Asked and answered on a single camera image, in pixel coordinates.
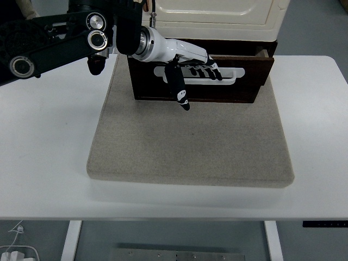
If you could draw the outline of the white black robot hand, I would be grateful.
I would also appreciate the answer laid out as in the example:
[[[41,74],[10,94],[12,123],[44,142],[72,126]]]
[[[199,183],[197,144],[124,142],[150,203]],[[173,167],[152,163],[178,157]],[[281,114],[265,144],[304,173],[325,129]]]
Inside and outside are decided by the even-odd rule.
[[[171,95],[186,111],[190,109],[190,104],[182,66],[188,68],[194,76],[222,80],[217,63],[204,48],[182,40],[166,39],[152,27],[141,28],[139,47],[132,57],[142,62],[164,63],[164,74]]]

